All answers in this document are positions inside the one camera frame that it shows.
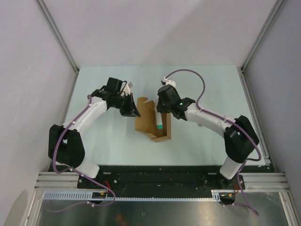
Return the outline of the white tube green cap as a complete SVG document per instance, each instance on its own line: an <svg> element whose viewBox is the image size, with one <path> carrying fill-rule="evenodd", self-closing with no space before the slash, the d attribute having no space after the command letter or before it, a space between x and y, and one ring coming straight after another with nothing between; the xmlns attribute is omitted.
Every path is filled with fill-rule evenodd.
<svg viewBox="0 0 301 226"><path fill-rule="evenodd" d="M155 112L157 129L163 129L162 115L160 112Z"/></svg>

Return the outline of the brown cardboard express box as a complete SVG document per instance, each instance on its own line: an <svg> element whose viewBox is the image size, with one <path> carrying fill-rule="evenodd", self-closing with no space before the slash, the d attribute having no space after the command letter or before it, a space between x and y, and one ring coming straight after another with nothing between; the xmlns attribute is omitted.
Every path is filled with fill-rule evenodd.
<svg viewBox="0 0 301 226"><path fill-rule="evenodd" d="M157 128L155 104L147 97L137 99L137 109L141 117L135 118L135 131L150 138L153 142L171 140L171 113L162 113L162 129Z"/></svg>

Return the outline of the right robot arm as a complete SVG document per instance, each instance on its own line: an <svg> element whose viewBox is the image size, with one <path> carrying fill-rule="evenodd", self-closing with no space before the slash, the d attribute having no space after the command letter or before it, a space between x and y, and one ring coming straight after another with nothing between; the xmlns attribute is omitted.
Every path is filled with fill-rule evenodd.
<svg viewBox="0 0 301 226"><path fill-rule="evenodd" d="M181 99L176 88L164 85L158 90L159 113L171 113L176 119L204 126L224 139L226 159L213 178L212 185L228 189L247 161L260 161L259 139L249 119L243 115L229 119L213 113L191 98Z"/></svg>

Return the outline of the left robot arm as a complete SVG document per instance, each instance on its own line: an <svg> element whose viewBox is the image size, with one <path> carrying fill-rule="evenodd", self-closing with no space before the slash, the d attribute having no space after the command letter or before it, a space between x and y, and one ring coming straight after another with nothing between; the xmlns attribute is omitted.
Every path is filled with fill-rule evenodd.
<svg viewBox="0 0 301 226"><path fill-rule="evenodd" d="M132 83L110 77L107 84L87 96L87 105L69 122L53 125L49 130L48 156L56 173L57 163L65 165L65 170L72 170L86 176L93 188L103 185L104 177L99 174L99 166L87 156L82 135L110 108L119 110L124 117L140 117L133 93Z"/></svg>

